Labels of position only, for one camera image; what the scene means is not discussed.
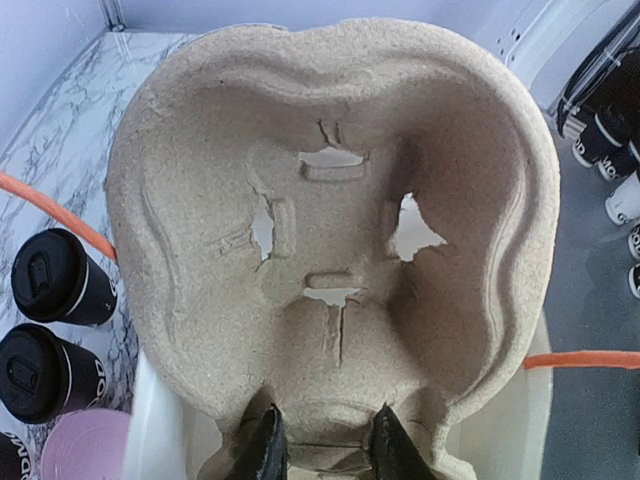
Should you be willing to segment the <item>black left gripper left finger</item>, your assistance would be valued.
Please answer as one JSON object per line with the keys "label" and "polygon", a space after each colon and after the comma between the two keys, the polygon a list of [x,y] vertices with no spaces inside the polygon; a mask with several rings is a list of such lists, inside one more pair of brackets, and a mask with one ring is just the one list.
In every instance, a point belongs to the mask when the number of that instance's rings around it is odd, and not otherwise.
{"label": "black left gripper left finger", "polygon": [[288,450],[281,411],[271,404],[229,472],[230,479],[285,480]]}

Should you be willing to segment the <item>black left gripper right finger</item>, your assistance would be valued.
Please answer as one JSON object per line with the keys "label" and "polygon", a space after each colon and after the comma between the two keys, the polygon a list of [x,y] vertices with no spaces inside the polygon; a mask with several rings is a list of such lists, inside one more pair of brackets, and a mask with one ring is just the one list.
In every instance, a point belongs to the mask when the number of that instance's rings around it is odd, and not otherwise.
{"label": "black left gripper right finger", "polygon": [[373,418],[369,458],[375,479],[436,480],[388,404]]}

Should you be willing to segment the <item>black paper coffee cup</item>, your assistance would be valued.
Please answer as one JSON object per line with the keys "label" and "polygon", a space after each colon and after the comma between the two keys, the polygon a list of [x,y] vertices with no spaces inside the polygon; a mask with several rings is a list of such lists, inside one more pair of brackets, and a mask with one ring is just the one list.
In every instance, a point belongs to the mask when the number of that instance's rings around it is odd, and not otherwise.
{"label": "black paper coffee cup", "polygon": [[1,341],[1,401],[23,423],[92,407],[106,390],[101,360],[41,325],[18,325]]}

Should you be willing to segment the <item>brown cardboard cup carrier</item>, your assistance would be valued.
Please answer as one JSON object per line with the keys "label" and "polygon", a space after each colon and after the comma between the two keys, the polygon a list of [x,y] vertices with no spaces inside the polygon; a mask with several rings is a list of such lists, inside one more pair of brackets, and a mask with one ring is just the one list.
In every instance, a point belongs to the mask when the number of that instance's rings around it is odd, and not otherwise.
{"label": "brown cardboard cup carrier", "polygon": [[436,479],[521,366],[560,207],[546,122],[472,41],[396,19],[225,28],[168,57],[105,185],[141,346],[229,472],[281,411],[288,468],[373,473],[388,404]]}

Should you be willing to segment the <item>pink round plate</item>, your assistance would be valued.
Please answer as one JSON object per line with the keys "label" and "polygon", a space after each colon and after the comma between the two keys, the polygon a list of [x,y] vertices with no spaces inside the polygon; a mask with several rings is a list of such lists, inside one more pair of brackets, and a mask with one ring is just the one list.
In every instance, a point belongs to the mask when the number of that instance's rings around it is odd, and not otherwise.
{"label": "pink round plate", "polygon": [[40,478],[120,479],[130,419],[105,408],[61,416],[44,443]]}

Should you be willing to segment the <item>black cup holding straws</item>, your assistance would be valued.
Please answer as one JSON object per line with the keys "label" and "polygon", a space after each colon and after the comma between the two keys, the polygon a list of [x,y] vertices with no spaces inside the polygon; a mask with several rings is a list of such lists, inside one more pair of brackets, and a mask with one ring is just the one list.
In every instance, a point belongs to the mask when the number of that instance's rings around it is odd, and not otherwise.
{"label": "black cup holding straws", "polygon": [[0,448],[1,480],[29,480],[32,478],[31,453],[17,435],[2,432]]}

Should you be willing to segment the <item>background paper cups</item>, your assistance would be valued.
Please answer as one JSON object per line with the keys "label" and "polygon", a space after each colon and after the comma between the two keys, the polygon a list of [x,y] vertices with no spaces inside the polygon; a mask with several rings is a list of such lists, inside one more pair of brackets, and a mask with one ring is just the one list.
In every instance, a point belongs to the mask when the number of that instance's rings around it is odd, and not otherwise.
{"label": "background paper cups", "polygon": [[607,59],[587,79],[576,78],[557,103],[558,133],[572,141],[584,168],[617,186],[604,200],[616,226],[639,222],[639,49]]}

